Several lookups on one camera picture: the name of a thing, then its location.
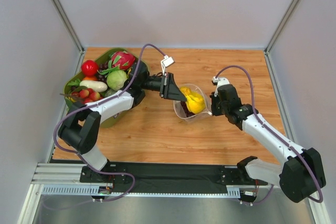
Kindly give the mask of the fake yellow banana bunch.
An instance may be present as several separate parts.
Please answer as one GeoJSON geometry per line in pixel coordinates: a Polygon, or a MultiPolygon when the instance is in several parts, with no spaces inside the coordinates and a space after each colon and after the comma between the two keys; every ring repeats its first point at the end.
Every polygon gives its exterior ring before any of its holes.
{"type": "Polygon", "coordinates": [[[193,112],[194,114],[198,114],[205,109],[206,103],[201,94],[192,91],[188,87],[181,87],[180,90],[186,96],[186,106],[189,111],[193,112]]]}

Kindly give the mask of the fake purple grapes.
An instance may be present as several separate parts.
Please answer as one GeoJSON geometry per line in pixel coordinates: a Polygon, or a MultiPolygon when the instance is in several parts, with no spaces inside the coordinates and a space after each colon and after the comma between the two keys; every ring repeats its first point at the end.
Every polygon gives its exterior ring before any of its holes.
{"type": "Polygon", "coordinates": [[[192,117],[192,116],[195,115],[193,112],[191,112],[191,111],[188,110],[188,108],[187,108],[187,106],[186,106],[185,103],[182,103],[181,106],[182,106],[183,111],[184,111],[184,113],[185,113],[185,116],[186,116],[187,118],[192,117]]]}

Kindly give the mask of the clear zip top bag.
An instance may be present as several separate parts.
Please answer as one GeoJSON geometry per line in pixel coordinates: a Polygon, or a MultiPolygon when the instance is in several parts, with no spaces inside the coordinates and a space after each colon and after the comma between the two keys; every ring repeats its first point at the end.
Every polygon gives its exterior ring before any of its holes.
{"type": "Polygon", "coordinates": [[[212,116],[209,97],[198,86],[187,83],[179,89],[186,96],[186,102],[173,101],[174,112],[180,119],[193,122],[212,116]]]}

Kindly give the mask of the fake red apple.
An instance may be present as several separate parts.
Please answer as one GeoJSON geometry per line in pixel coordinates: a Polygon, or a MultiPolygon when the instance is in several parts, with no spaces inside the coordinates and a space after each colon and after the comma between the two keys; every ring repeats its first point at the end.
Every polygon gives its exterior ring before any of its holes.
{"type": "Polygon", "coordinates": [[[87,60],[81,65],[81,71],[86,77],[94,76],[99,70],[99,65],[93,60],[87,60]]]}

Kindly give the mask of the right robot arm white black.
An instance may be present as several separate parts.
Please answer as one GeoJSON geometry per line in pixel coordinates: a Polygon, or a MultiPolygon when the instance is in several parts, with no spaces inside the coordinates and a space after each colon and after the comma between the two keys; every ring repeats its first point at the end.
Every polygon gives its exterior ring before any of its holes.
{"type": "Polygon", "coordinates": [[[272,127],[250,104],[242,104],[235,87],[218,82],[211,96],[212,114],[224,115],[229,123],[252,136],[279,162],[277,165],[250,156],[237,165],[247,177],[280,187],[293,202],[309,198],[313,193],[323,199],[326,185],[320,153],[305,149],[272,127]]]}

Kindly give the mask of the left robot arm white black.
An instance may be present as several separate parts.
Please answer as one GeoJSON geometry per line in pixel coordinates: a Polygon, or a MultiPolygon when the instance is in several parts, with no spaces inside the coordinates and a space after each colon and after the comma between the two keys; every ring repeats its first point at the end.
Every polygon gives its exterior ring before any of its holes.
{"type": "Polygon", "coordinates": [[[114,95],[97,102],[72,104],[64,120],[56,127],[58,137],[74,148],[73,152],[83,158],[92,170],[101,173],[108,163],[97,146],[102,122],[138,106],[145,98],[145,90],[157,91],[163,99],[186,101],[174,81],[174,75],[166,72],[173,63],[171,57],[165,56],[161,61],[162,74],[150,76],[144,63],[137,61],[127,86],[114,95]]]}

